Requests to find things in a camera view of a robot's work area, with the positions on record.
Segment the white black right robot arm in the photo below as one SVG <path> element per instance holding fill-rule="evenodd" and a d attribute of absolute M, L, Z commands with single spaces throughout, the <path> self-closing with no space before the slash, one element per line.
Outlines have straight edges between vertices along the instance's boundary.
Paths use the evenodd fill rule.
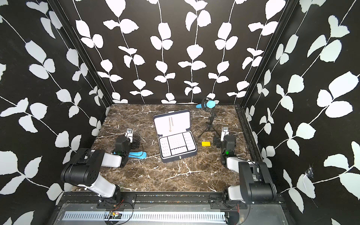
<path fill-rule="evenodd" d="M 236 157 L 236 138 L 226 135 L 215 136 L 213 142 L 221 149 L 222 165 L 239 175 L 239 185 L 229 186 L 225 190 L 225 199 L 244 203 L 273 202 L 277 198 L 277 190 L 272 181 L 268 167 L 264 162 L 255 162 Z"/>

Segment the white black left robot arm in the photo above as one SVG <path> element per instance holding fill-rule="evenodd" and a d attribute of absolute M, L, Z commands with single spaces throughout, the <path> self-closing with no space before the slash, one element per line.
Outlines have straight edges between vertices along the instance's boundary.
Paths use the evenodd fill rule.
<path fill-rule="evenodd" d="M 133 138 L 119 136 L 115 141 L 112 153 L 104 150 L 81 148 L 66 164 L 61 173 L 61 180 L 74 186 L 83 187 L 98 194 L 102 198 L 122 201 L 120 188 L 109 182 L 100 174 L 102 167 L 123 168 L 129 158 L 145 159 L 146 152 L 132 150 L 140 143 Z"/>

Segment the small yellow wooden block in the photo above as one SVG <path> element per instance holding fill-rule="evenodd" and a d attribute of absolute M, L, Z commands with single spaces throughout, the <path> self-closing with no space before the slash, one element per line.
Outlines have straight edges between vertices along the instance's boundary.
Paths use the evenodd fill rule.
<path fill-rule="evenodd" d="M 211 147 L 211 142 L 201 142 L 202 147 Z"/>

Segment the blue microphone on stand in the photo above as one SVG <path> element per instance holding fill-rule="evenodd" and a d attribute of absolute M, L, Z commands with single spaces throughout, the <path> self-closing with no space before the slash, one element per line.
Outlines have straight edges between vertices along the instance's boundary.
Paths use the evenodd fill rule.
<path fill-rule="evenodd" d="M 213 100 L 205 100 L 202 103 L 196 105 L 197 109 L 213 109 L 216 106 L 216 102 Z"/>

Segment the small green circuit board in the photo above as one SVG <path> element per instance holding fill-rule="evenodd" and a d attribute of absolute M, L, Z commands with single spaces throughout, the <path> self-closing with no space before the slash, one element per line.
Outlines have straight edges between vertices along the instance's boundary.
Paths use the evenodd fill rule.
<path fill-rule="evenodd" d="M 108 219 L 121 219 L 122 218 L 122 213 L 121 212 L 110 212 Z"/>

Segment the black front mounting rail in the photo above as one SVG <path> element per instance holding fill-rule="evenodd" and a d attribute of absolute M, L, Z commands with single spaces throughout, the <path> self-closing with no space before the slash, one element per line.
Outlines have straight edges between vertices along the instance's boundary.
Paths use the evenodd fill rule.
<path fill-rule="evenodd" d="M 206 210 L 234 212 L 254 209 L 256 206 L 287 206 L 281 195 L 272 202 L 245 203 L 240 200 L 229 200 L 224 192 L 121 192 L 120 200 L 96 197 L 95 203 L 100 209 L 140 209 L 142 206 L 167 206 L 179 209 L 181 206 L 201 206 Z"/>

